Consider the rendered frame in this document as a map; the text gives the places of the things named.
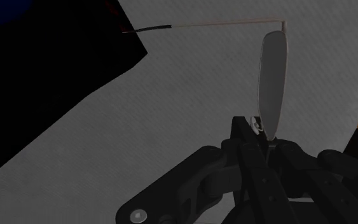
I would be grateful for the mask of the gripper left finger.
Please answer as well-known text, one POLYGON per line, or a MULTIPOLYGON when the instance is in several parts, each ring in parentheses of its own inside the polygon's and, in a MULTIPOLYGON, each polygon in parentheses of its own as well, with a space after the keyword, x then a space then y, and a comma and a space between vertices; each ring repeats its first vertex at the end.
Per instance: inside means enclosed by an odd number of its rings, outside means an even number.
POLYGON ((277 173, 268 167, 261 120, 235 116, 221 147, 203 146, 122 205, 116 224, 195 224, 232 193, 222 224, 298 224, 277 173))

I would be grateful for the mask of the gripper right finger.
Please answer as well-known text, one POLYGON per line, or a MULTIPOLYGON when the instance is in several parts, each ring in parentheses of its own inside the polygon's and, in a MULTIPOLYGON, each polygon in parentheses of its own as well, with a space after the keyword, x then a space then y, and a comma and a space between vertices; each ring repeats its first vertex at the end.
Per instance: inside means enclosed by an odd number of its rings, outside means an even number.
POLYGON ((299 145, 279 140, 268 163, 279 170, 288 197, 307 193, 329 224, 358 224, 358 199, 299 145))

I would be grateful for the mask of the thin-framed eyeglasses with grey lenses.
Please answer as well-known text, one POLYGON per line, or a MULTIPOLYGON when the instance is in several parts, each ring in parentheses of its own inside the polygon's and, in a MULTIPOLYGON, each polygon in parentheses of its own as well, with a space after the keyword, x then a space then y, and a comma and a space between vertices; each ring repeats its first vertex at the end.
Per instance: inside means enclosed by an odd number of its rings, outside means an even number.
POLYGON ((261 44, 261 55, 259 61, 258 76, 258 113, 260 124, 253 125, 253 130, 259 134, 264 132, 268 141, 276 138, 279 126, 282 103, 286 85, 288 40, 287 22, 283 18, 248 18, 243 20, 232 20, 225 22, 204 22, 197 24, 182 25, 156 25, 140 29, 125 29, 124 34, 154 31, 160 29, 175 29, 182 27, 202 27, 216 25, 243 25, 243 24, 265 24, 280 23, 278 31, 266 34, 261 44))

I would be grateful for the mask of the grey fabric-covered furniture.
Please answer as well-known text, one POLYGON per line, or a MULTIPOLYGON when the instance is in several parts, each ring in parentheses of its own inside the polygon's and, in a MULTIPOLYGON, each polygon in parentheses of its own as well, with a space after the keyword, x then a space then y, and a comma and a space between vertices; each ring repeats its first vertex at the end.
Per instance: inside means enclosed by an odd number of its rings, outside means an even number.
POLYGON ((358 0, 122 0, 148 54, 82 100, 0 169, 0 224, 115 224, 118 208, 257 114, 263 36, 289 43, 277 135, 316 155, 358 124, 358 0))

